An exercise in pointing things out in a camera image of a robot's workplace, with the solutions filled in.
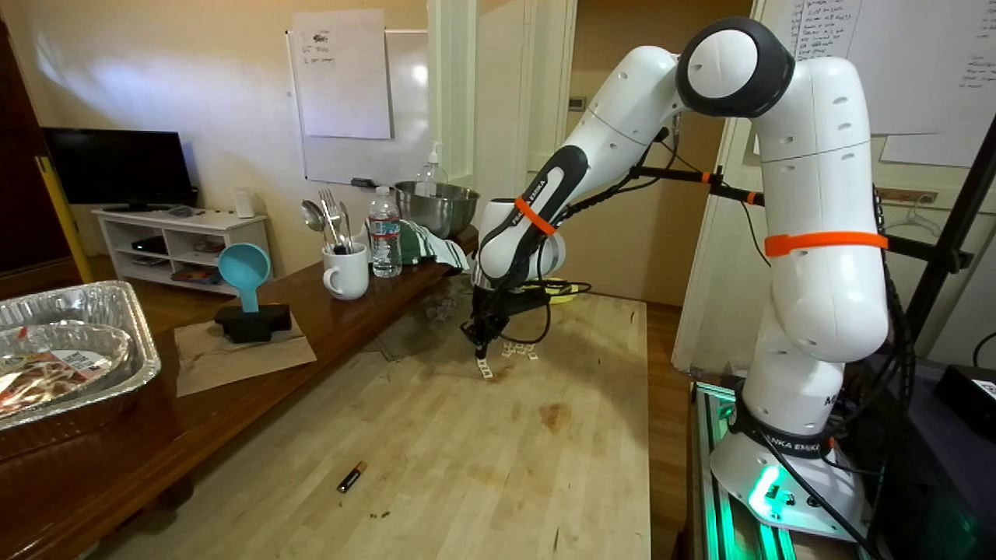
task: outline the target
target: white wall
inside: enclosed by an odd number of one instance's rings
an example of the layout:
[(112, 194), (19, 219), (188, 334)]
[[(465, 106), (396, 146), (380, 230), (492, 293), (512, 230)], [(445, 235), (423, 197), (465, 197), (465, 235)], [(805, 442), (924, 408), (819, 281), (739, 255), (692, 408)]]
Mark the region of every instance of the white wall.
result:
[[(756, 0), (754, 16), (770, 21), (770, 29), (783, 41), (788, 36), (788, 2), (792, 0)], [(724, 164), (724, 180), (733, 186), (764, 191), (759, 164), (754, 156), (751, 124), (727, 122), (720, 142), (720, 164)], [(931, 206), (891, 206), (886, 230), (908, 239), (934, 244), (945, 223), (950, 209), (954, 206), (966, 168), (926, 168), (926, 164), (884, 164), (876, 159), (876, 186), (903, 186), (903, 191), (934, 191), (940, 194)], [(975, 228), (966, 239), (968, 253), (981, 253), (996, 228), (996, 194), (986, 197), (985, 210), (975, 219)], [(767, 235), (764, 210), (751, 210), (756, 235)], [(898, 285), (903, 302), (908, 304), (915, 284), (924, 271), (922, 260), (891, 255), (891, 266)], [(918, 355), (926, 355), (937, 334), (943, 331), (966, 281), (970, 271), (963, 271), (943, 284), (937, 304), (922, 331)], [(727, 371), (746, 368), (754, 355), (756, 324), (770, 290), (770, 271), (759, 260), (743, 209), (739, 201), (711, 198), (701, 244), (686, 293), (681, 328), (676, 340), (672, 361), (677, 371)]]
[(252, 191), (271, 219), (277, 271), (318, 260), (284, 30), (294, 12), (382, 10), (425, 29), (423, 0), (0, 0), (39, 124), (182, 130), (203, 198)]

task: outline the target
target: white mug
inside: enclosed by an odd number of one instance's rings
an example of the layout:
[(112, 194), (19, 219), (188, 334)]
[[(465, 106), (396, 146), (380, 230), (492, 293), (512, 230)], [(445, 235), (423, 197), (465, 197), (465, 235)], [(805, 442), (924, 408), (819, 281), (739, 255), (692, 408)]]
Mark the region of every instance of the white mug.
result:
[(368, 253), (356, 246), (319, 249), (319, 284), (334, 300), (362, 300), (369, 290)]

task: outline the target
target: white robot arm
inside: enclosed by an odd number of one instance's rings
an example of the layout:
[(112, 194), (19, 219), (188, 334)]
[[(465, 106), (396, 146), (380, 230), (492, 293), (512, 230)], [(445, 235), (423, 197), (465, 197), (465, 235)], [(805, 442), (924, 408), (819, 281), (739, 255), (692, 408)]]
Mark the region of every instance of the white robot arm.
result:
[[(702, 29), (681, 58), (658, 48), (632, 50), (524, 198), (484, 209), (465, 334), (481, 357), (506, 315), (542, 302), (537, 293), (517, 290), (559, 263), (564, 209), (627, 180), (686, 106), (754, 118), (771, 259), (771, 295), (739, 423), (711, 459), (712, 476), (767, 522), (859, 539), (859, 479), (841, 471), (841, 456), (827, 459), (834, 450), (825, 446), (825, 423), (844, 363), (880, 348), (886, 300), (884, 235), (872, 210), (867, 116), (850, 63), (793, 63), (776, 35), (751, 19)], [(792, 507), (754, 503), (767, 479), (759, 473), (781, 466), (803, 479), (781, 476), (781, 503)]]

